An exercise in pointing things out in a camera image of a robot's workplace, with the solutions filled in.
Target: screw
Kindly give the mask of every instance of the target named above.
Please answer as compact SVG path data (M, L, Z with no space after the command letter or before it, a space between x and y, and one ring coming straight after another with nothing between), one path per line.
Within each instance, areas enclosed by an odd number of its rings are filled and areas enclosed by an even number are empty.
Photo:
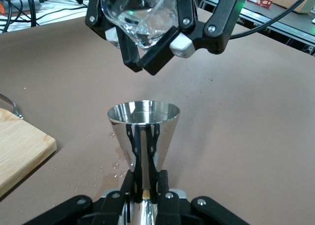
M171 193L171 192L168 192L165 194L165 197L168 198L168 199L171 199L174 197L174 195Z
M183 19L183 23L184 23L185 25L188 25L189 22L190 22L190 19L189 19L189 18L184 18L184 19Z
M204 199L198 199L197 200L197 204L202 206L202 205L206 205L207 203L206 203L206 201Z
M208 32L210 32L210 33L214 32L215 30L216 30L216 27L213 25L208 27Z
M81 204L85 204L85 202L87 202L85 199L80 199L77 201L77 204L81 205Z
M119 193L114 193L114 194L112 195L112 198L114 198L114 199L119 198L119 197L120 197L120 194L119 194Z
M90 17L90 22L94 22L95 21L95 17L94 16L91 16Z

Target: clear glass container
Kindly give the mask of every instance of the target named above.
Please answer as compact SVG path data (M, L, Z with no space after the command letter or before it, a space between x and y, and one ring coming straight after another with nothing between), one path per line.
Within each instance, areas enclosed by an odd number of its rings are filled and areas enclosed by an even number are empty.
M178 27L176 0L101 0L106 18L148 51L172 27Z

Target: brown table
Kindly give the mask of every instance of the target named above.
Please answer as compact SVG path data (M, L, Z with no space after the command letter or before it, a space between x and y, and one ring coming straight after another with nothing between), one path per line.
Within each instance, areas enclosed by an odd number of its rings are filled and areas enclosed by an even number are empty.
M0 224L119 186L127 164L106 113L140 99L181 110L164 164L171 187L210 196L252 225L314 224L313 57L254 34L150 76L125 67L83 19L2 34L0 44L1 92L59 147L2 200Z

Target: metal jigger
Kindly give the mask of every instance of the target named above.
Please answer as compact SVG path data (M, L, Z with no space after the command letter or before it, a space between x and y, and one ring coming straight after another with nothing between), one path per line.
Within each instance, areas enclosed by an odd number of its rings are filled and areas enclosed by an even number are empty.
M157 181L180 110L161 101L122 103L108 111L135 181L133 225L154 225L158 213Z

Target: wooden cutting board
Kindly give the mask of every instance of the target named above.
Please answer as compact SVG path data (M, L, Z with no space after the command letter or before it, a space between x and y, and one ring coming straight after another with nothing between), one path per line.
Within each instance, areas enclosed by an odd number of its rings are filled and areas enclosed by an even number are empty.
M54 138L0 108L0 197L56 149Z

